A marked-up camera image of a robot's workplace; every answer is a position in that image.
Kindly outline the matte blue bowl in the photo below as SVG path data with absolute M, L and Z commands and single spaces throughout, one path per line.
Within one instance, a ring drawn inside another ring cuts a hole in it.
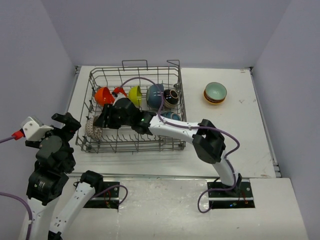
M 161 93 L 164 93 L 164 86 L 161 83 L 153 84 L 148 88 L 146 93 L 146 102 L 151 109 L 158 110 L 160 108 L 162 103 Z

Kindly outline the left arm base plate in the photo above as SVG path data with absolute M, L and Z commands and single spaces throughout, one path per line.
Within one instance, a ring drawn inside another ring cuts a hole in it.
M 98 197 L 89 200 L 84 209 L 119 209 L 119 193 L 120 189 L 114 187 L 109 191 L 100 194 Z

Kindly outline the orange bowl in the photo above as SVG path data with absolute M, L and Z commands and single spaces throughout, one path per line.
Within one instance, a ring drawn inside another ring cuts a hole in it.
M 112 95 L 114 97 L 115 100 L 119 100 L 121 98 L 127 98 L 127 94 L 124 91 L 124 89 L 122 87 L 116 87 L 113 92 Z
M 114 97 L 107 87 L 99 88 L 94 95 L 94 99 L 100 106 L 114 103 Z

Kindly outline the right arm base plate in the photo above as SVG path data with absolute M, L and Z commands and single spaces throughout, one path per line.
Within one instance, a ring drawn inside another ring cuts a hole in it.
M 242 180 L 240 189 L 235 195 L 230 195 L 225 191 L 211 191 L 207 195 L 211 209 L 253 209 L 256 207 L 249 179 Z

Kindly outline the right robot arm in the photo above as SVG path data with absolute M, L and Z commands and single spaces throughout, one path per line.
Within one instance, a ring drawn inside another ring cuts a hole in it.
M 215 128 L 207 119 L 192 123 L 165 118 L 152 111 L 140 110 L 131 100 L 123 97 L 113 104 L 105 104 L 93 125 L 102 129 L 129 126 L 140 135 L 163 136 L 189 143 L 197 157 L 212 165 L 218 173 L 222 184 L 220 191 L 230 197 L 241 191 L 242 177 L 235 172 L 226 152 L 227 133 Z

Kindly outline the black patterned bowl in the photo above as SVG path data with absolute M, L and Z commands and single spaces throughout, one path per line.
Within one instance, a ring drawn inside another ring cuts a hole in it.
M 164 99 L 164 107 L 173 109 L 179 103 L 179 95 L 178 92 L 174 89 L 166 89 L 163 92 L 163 99 Z

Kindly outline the lime green bowl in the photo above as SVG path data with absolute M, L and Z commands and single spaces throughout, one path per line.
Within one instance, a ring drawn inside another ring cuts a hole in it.
M 142 104 L 142 92 L 141 92 L 141 88 L 140 88 L 139 85 L 136 85 L 136 86 L 132 87 L 129 90 L 128 98 L 130 99 L 130 101 L 136 107 L 140 107 L 141 106 L 141 104 Z

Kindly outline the yellow bowl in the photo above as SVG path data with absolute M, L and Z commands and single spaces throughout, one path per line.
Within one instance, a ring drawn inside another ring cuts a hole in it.
M 211 98 L 207 98 L 206 96 L 204 96 L 204 99 L 211 105 L 219 105 L 225 101 L 225 98 L 222 100 L 212 100 Z

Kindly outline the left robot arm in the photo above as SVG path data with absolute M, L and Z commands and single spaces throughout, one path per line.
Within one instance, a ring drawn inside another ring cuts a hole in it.
M 55 113 L 52 120 L 63 124 L 62 128 L 45 125 L 35 116 L 29 116 L 22 124 L 25 145 L 37 149 L 34 171 L 28 179 L 27 204 L 28 240 L 61 240 L 80 210 L 94 196 L 103 193 L 103 176 L 88 170 L 80 177 L 74 194 L 61 212 L 54 210 L 69 180 L 68 174 L 76 165 L 74 149 L 69 141 L 81 124 L 69 112 Z

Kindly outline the glossy teal blue bowl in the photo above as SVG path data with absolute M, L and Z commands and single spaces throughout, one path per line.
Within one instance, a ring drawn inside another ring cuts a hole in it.
M 168 118 L 168 119 L 175 120 L 175 121 L 180 121 L 181 120 L 180 116 L 177 113 L 172 112 L 172 111 L 163 112 L 161 114 L 161 116 L 165 117 L 165 118 Z

